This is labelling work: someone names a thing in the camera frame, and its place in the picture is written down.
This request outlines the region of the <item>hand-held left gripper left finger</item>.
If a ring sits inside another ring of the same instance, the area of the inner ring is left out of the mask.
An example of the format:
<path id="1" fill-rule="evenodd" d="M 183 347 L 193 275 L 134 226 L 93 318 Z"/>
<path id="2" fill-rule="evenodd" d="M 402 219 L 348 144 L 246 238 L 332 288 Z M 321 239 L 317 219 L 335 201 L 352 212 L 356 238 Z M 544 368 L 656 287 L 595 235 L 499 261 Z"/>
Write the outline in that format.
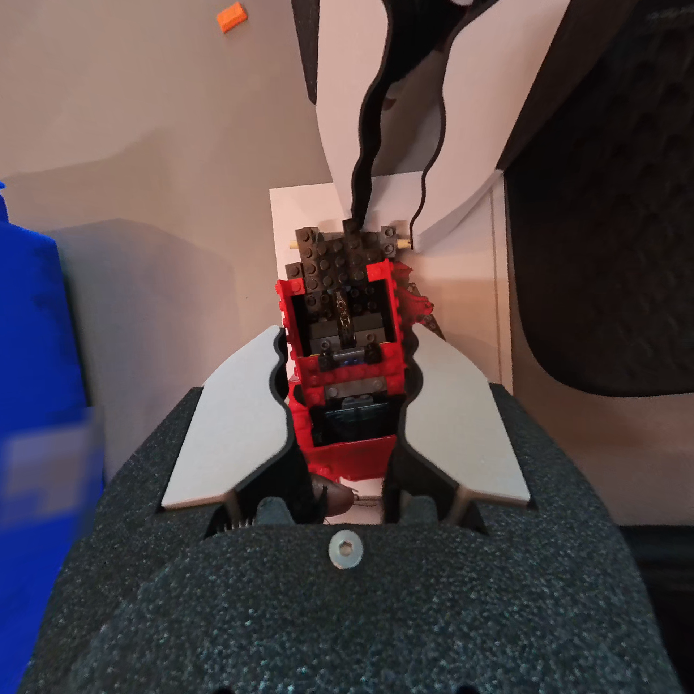
<path id="1" fill-rule="evenodd" d="M 271 325 L 205 381 L 161 500 L 166 511 L 223 503 L 246 514 L 242 495 L 296 445 L 283 387 L 285 329 Z"/>

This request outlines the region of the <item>blue plastic bin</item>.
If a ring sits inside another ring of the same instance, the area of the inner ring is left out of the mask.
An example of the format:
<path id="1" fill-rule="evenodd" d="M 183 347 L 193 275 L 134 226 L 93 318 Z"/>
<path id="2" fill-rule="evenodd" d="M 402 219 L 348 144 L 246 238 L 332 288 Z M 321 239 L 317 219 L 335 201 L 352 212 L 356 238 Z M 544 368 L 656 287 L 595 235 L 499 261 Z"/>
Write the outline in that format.
<path id="1" fill-rule="evenodd" d="M 15 693 L 69 549 L 103 492 L 103 426 L 89 407 L 56 242 L 10 222 L 1 198 L 1 692 Z"/>

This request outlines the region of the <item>red and black lego car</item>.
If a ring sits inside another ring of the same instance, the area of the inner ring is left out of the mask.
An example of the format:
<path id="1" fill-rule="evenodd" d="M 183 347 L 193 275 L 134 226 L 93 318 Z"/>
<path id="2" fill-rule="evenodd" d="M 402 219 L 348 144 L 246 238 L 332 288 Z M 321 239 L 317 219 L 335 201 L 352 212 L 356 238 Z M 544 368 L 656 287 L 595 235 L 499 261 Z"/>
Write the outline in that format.
<path id="1" fill-rule="evenodd" d="M 394 226 L 296 230 L 300 259 L 275 285 L 290 361 L 289 408 L 309 471 L 383 478 L 405 400 L 403 342 L 414 324 L 444 337 L 410 281 Z"/>

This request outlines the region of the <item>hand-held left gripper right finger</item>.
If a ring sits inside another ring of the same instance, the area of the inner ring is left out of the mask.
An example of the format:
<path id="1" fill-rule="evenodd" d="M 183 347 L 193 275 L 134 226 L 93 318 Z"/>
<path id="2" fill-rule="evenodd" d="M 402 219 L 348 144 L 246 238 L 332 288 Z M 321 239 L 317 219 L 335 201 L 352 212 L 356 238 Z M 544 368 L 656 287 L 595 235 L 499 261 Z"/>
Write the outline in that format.
<path id="1" fill-rule="evenodd" d="M 472 502 L 526 508 L 531 494 L 485 375 L 421 324 L 406 356 L 396 489 L 430 497 L 437 511 Z"/>

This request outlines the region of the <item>lego instruction booklet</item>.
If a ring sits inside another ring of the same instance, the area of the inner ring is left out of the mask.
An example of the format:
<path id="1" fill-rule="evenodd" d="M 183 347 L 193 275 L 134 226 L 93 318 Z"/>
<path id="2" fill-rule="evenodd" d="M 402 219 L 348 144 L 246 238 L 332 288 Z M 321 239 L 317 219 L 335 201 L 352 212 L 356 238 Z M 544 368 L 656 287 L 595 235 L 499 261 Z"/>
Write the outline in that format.
<path id="1" fill-rule="evenodd" d="M 398 174 L 378 177 L 375 182 L 376 211 L 367 215 L 364 230 L 377 232 L 383 226 L 394 226 L 398 237 L 404 239 L 404 213 L 414 204 L 419 176 Z M 270 198 L 276 257 L 282 273 L 286 274 L 286 265 L 300 259 L 296 230 L 343 230 L 345 219 L 333 184 L 271 189 Z M 412 269 L 410 281 L 433 304 L 433 316 L 444 335 L 441 339 L 472 360 L 490 384 L 503 386 L 511 383 L 506 226 L 505 189 L 497 181 L 443 240 L 420 253 L 408 246 L 396 255 Z M 435 521 L 455 526 L 464 525 L 472 509 L 482 503 L 472 502 L 466 511 L 437 511 L 430 497 L 412 497 L 396 489 L 395 446 L 385 476 L 370 480 L 382 482 L 380 504 L 385 523 L 403 522 L 412 516 L 411 504 L 417 498 L 428 499 Z"/>

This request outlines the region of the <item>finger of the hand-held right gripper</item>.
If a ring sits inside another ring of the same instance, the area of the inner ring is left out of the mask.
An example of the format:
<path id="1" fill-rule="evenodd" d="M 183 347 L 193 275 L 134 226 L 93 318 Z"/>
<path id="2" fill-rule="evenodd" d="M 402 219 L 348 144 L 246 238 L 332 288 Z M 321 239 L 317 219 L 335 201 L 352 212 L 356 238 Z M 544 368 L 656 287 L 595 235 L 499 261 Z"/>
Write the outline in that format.
<path id="1" fill-rule="evenodd" d="M 449 235 L 501 176 L 498 163 L 569 1 L 497 1 L 461 29 L 442 83 L 438 150 L 412 246 Z"/>
<path id="2" fill-rule="evenodd" d="M 316 113 L 343 219 L 361 151 L 361 107 L 381 68 L 388 29 L 383 1 L 319 2 Z"/>

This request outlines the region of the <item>black quilted chair seat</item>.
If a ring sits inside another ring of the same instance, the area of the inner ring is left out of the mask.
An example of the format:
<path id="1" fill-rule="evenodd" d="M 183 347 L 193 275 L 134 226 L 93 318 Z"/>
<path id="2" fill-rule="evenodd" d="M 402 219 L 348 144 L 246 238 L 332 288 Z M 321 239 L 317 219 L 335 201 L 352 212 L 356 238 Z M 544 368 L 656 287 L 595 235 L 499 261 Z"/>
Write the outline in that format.
<path id="1" fill-rule="evenodd" d="M 672 659 L 693 659 L 693 526 L 632 525 L 620 532 L 646 583 Z"/>
<path id="2" fill-rule="evenodd" d="M 693 392 L 693 2 L 639 1 L 505 175 L 518 310 L 557 381 Z"/>

